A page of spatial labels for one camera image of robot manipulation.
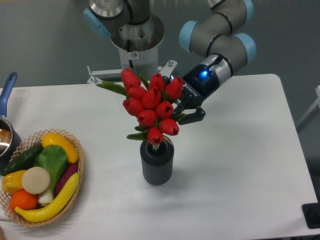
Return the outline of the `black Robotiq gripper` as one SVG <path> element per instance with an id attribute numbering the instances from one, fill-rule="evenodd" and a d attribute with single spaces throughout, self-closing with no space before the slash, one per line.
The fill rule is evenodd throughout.
<path id="1" fill-rule="evenodd" d="M 163 76 L 164 87 L 172 81 L 170 77 Z M 205 64 L 198 64 L 183 77 L 182 95 L 179 97 L 178 109 L 195 109 L 195 112 L 188 113 L 177 122 L 180 125 L 200 122 L 204 119 L 206 112 L 200 107 L 219 86 L 220 81 L 217 73 Z"/>

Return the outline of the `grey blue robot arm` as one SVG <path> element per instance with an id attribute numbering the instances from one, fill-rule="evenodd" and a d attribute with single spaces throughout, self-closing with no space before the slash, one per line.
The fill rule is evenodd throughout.
<path id="1" fill-rule="evenodd" d="M 179 33 L 179 44 L 203 61 L 183 76 L 183 94 L 173 115 L 192 109 L 179 124 L 203 120 L 202 103 L 256 55 L 254 40 L 235 34 L 254 12 L 250 0 L 210 0 L 211 16 L 205 21 L 188 21 Z M 165 29 L 150 11 L 148 0 L 91 0 L 83 17 L 98 36 L 117 47 L 122 69 L 150 78 L 158 68 L 158 47 Z"/>

